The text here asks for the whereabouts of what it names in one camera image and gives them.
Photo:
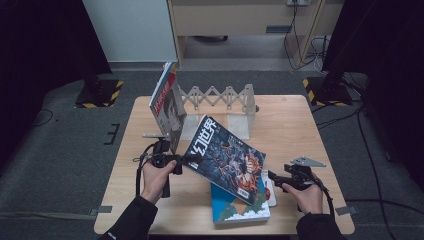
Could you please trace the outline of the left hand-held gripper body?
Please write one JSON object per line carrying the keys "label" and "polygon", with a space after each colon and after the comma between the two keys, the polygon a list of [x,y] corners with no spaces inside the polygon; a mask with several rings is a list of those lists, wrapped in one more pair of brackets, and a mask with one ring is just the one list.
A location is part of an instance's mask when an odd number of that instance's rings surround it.
{"label": "left hand-held gripper body", "polygon": [[171,142],[167,139],[167,135],[143,135],[143,138],[157,138],[157,141],[150,144],[143,152],[142,159],[151,162],[155,167],[165,167],[169,162],[175,160],[177,163],[181,162],[180,155],[170,155]]}

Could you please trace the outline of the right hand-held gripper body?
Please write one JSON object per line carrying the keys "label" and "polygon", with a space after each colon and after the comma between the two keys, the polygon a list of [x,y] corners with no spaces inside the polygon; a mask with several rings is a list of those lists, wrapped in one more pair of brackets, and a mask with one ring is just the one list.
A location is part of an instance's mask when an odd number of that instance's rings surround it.
{"label": "right hand-held gripper body", "polygon": [[291,174],[290,185],[297,190],[305,190],[312,184],[318,184],[312,174],[312,167],[325,167],[325,163],[315,161],[306,156],[301,156],[284,165],[284,170]]}

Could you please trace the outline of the dark magazine with orange art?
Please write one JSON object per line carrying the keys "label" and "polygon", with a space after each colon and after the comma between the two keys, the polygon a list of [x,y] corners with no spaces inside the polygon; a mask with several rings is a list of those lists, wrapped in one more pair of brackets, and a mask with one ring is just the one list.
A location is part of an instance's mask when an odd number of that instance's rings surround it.
{"label": "dark magazine with orange art", "polygon": [[204,115],[185,152],[199,157],[185,166],[211,183],[253,205],[266,154],[249,146],[219,122]]}

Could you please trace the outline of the portrait cover magazine red label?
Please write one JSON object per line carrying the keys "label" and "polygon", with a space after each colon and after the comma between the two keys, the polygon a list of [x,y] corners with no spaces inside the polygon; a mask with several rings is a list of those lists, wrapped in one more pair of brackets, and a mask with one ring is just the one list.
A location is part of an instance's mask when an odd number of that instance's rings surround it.
{"label": "portrait cover magazine red label", "polygon": [[175,153],[187,116],[176,78],[176,64],[167,62],[151,95],[149,107],[163,135]]}

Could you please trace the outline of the thick blue book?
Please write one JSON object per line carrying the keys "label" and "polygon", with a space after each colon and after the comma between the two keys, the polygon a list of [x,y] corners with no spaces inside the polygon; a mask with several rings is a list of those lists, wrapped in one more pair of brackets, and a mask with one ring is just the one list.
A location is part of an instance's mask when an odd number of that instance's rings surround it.
{"label": "thick blue book", "polygon": [[212,220],[215,225],[263,222],[271,217],[262,182],[258,183],[258,191],[252,205],[214,184],[211,185],[211,203]]}

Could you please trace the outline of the grey expandable metal book rack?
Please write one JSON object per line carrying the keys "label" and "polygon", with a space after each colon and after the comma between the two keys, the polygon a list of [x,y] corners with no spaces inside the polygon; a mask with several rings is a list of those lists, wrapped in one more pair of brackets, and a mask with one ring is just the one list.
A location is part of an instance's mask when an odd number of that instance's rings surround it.
{"label": "grey expandable metal book rack", "polygon": [[215,118],[238,138],[250,138],[258,111],[252,84],[246,84],[240,92],[232,86],[227,86],[222,92],[214,86],[205,91],[193,86],[188,91],[180,90],[180,93],[187,112],[182,140],[192,139],[205,114]]}

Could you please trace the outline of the person's right hand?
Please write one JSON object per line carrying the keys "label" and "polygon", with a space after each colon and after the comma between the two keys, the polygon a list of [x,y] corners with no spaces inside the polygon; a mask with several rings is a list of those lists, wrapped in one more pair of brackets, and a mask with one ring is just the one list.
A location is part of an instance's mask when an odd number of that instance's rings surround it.
{"label": "person's right hand", "polygon": [[300,191],[290,185],[283,185],[288,193],[292,194],[302,213],[305,215],[323,213],[323,192],[319,186],[313,184],[307,189]]}

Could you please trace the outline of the person's left hand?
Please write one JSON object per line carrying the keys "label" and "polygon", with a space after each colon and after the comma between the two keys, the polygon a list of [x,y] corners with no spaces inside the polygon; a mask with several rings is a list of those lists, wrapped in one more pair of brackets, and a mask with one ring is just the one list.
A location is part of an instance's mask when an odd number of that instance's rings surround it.
{"label": "person's left hand", "polygon": [[155,205],[162,197],[163,188],[169,174],[174,170],[176,161],[170,161],[165,167],[157,168],[150,162],[143,167],[143,189],[140,196]]}

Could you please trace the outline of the grey tape strip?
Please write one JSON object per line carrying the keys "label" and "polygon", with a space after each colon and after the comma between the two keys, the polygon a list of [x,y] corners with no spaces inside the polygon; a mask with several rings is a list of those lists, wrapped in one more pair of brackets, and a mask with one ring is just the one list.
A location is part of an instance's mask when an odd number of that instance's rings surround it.
{"label": "grey tape strip", "polygon": [[338,207],[335,209],[336,213],[341,216],[341,215],[353,215],[356,214],[358,212],[357,208],[355,206],[344,206],[344,207]]}
{"label": "grey tape strip", "polygon": [[99,213],[111,213],[112,206],[98,206],[96,208],[91,208],[89,211],[90,216],[97,216]]}

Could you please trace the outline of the striped black stand base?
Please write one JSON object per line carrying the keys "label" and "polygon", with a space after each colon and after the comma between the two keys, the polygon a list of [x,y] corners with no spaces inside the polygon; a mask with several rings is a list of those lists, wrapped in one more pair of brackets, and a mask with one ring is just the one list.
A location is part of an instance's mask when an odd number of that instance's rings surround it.
{"label": "striped black stand base", "polygon": [[325,77],[307,77],[303,81],[307,96],[313,106],[348,106],[352,98],[346,87]]}
{"label": "striped black stand base", "polygon": [[114,105],[122,85],[123,81],[117,79],[85,80],[75,101],[75,106],[77,108],[111,107]]}

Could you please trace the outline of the white cabinet panel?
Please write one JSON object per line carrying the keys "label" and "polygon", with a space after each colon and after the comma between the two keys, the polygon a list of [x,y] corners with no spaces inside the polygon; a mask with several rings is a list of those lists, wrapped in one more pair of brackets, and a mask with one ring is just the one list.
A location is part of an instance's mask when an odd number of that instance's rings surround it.
{"label": "white cabinet panel", "polygon": [[83,0],[109,62],[176,61],[167,0]]}

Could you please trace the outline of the black curtain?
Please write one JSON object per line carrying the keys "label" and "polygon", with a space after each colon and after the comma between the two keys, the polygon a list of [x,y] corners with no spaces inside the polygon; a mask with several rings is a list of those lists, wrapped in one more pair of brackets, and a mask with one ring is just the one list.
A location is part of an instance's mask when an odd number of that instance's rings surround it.
{"label": "black curtain", "polygon": [[424,188],[424,0],[345,0],[323,69],[368,76],[395,158]]}
{"label": "black curtain", "polygon": [[82,0],[0,0],[0,168],[49,91],[109,71]]}

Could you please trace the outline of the light wooden desk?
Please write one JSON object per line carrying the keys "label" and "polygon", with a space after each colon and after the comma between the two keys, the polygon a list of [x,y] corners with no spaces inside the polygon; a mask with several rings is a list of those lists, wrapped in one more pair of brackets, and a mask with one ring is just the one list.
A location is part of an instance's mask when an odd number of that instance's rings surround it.
{"label": "light wooden desk", "polygon": [[312,40],[333,33],[345,0],[286,1],[167,0],[177,61],[183,62],[188,37],[284,34],[289,57],[304,66]]}

